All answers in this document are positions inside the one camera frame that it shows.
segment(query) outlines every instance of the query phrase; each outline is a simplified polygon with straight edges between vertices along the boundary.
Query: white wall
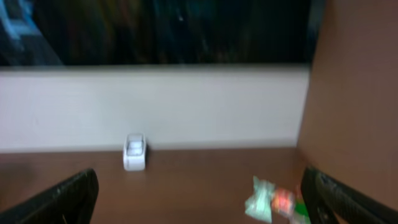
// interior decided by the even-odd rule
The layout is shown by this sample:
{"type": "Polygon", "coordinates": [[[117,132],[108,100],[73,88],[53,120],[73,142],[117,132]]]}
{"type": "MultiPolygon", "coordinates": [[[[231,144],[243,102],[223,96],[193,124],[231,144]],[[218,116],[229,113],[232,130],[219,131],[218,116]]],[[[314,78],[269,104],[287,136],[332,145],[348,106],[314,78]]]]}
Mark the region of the white wall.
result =
{"type": "Polygon", "coordinates": [[[309,69],[1,72],[0,152],[295,146],[309,69]]]}

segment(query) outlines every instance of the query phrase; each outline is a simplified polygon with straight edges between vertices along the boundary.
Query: wall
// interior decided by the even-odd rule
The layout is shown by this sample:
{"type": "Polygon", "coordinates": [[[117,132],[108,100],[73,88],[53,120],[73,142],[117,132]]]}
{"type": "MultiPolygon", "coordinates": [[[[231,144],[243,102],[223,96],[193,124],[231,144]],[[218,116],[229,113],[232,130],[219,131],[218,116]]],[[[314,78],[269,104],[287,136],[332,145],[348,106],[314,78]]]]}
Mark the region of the wall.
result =
{"type": "Polygon", "coordinates": [[[298,146],[321,170],[398,210],[398,1],[331,0],[298,146]]]}
{"type": "Polygon", "coordinates": [[[2,72],[0,152],[295,146],[308,68],[2,72]]]}

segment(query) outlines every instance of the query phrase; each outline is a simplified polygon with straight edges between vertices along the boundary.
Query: light green package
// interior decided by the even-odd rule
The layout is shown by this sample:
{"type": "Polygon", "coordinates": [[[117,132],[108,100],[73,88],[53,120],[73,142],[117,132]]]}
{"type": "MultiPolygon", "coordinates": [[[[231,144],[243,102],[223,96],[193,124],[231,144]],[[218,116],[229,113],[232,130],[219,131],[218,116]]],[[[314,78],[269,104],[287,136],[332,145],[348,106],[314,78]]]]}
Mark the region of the light green package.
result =
{"type": "Polygon", "coordinates": [[[257,220],[272,223],[271,200],[274,197],[275,185],[253,177],[254,194],[245,202],[245,213],[257,220]]]}

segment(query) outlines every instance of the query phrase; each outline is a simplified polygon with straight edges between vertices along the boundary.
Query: brown wall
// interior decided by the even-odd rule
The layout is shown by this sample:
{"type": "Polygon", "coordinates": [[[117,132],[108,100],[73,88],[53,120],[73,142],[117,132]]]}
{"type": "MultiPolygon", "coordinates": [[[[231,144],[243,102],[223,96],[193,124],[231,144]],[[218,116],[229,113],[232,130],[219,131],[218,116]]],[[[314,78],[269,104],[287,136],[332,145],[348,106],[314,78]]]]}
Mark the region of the brown wall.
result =
{"type": "Polygon", "coordinates": [[[398,210],[398,1],[328,1],[298,146],[398,210]]]}

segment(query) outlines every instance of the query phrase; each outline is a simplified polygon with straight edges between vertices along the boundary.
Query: wooden table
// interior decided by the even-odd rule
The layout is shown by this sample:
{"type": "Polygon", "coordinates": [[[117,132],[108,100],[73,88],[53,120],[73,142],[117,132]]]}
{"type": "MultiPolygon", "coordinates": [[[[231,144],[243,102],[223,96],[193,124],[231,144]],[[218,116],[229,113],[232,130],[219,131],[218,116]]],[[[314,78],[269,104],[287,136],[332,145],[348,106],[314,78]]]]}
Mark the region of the wooden table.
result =
{"type": "Polygon", "coordinates": [[[121,152],[0,154],[0,211],[92,167],[92,223],[262,223],[244,214],[252,177],[293,190],[305,165],[295,149],[154,151],[143,172],[126,172],[121,152]]]}

